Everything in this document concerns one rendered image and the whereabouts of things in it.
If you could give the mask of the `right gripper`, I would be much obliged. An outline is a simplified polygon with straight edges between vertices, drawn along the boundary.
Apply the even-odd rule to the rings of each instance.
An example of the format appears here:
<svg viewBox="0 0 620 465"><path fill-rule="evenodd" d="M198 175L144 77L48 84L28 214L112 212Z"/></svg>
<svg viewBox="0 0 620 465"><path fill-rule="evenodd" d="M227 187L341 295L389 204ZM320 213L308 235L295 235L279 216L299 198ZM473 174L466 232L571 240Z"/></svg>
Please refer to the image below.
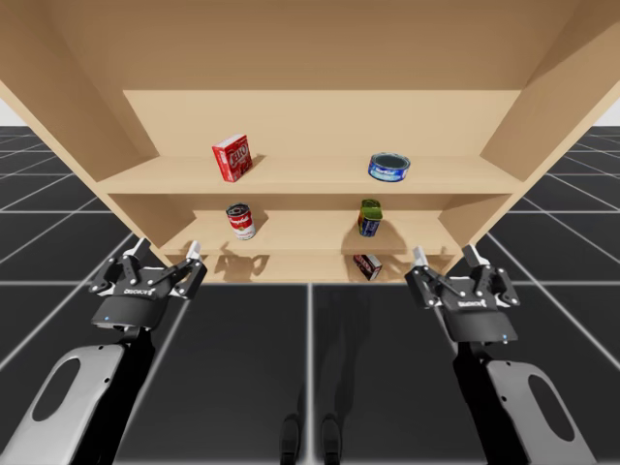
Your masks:
<svg viewBox="0 0 620 465"><path fill-rule="evenodd" d="M462 252L471 268L473 294L458 290L450 278L432 269L421 246L413 249L414 261L405 280L416 305L428 309L443 304L443 321L454 343L516 341L517 333L502 311L520 305L509 274L483 258L475 245L466 245Z"/></svg>

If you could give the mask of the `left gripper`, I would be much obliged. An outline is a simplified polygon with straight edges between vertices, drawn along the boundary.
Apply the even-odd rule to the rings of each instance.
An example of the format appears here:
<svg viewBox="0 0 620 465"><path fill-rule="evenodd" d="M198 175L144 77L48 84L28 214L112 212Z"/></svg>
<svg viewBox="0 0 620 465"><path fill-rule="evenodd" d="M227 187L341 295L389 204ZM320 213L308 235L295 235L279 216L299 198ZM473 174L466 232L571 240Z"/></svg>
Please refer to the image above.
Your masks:
<svg viewBox="0 0 620 465"><path fill-rule="evenodd" d="M145 254L144 237L118 258L106 259L89 285L90 293L104 298L91 324L119 330L156 328L170 296L192 299L197 293L205 276L201 248L200 243L194 240L180 263L166 268L145 268L146 287L118 285L127 276L135 282L140 259Z"/></svg>

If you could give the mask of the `red and white carton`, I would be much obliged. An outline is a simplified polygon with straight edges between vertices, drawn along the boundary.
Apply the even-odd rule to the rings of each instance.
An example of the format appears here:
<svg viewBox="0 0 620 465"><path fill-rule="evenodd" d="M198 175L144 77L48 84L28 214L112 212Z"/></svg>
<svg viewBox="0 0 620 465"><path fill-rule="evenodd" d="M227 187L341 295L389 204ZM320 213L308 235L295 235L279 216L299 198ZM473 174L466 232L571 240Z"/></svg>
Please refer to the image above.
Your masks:
<svg viewBox="0 0 620 465"><path fill-rule="evenodd" d="M353 255L353 260L368 281L375 280L383 268L383 264L374 255Z"/></svg>

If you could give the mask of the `green and blue rectangular can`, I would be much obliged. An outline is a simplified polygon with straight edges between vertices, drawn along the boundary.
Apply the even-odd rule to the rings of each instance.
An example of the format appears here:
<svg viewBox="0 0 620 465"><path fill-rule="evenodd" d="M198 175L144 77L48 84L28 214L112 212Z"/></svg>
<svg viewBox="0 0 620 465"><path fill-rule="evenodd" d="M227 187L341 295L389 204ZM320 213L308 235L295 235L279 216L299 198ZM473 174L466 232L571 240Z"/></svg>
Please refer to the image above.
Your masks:
<svg viewBox="0 0 620 465"><path fill-rule="evenodd" d="M357 219L359 234L372 237L376 234L383 219L383 210L379 201L365 199L361 201Z"/></svg>

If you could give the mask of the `pale wooden shelf unit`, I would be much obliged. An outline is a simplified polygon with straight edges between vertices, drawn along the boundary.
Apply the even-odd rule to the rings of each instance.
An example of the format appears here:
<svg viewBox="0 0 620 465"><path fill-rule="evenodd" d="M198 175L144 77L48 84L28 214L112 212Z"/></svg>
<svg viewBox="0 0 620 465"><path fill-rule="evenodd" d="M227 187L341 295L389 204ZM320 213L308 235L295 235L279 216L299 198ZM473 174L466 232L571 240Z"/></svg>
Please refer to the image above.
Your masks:
<svg viewBox="0 0 620 465"><path fill-rule="evenodd" d="M375 254L396 282L416 246L448 271L619 98L620 0L0 0L0 99L210 281L357 282ZM368 174L379 152L404 180Z"/></svg>

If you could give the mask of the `red and white can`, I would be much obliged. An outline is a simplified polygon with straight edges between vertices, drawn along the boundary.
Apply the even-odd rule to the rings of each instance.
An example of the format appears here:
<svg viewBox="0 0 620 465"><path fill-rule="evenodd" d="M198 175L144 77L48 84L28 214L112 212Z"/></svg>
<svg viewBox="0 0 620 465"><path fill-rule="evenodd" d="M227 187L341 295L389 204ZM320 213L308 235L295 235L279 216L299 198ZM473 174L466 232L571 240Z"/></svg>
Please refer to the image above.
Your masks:
<svg viewBox="0 0 620 465"><path fill-rule="evenodd" d="M227 217L235 236L240 240L251 239L256 234L251 209L248 204L238 202L226 209Z"/></svg>

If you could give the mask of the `blue flat can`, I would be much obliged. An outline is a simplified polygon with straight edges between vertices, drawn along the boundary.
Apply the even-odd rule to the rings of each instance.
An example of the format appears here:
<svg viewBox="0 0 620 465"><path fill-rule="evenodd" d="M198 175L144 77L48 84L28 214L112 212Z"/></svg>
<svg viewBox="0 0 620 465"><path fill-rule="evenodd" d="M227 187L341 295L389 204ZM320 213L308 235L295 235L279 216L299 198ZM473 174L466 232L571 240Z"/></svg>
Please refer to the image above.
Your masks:
<svg viewBox="0 0 620 465"><path fill-rule="evenodd" d="M405 179L411 166L410 160L393 152L373 154L368 166L368 174L384 182L400 182Z"/></svg>

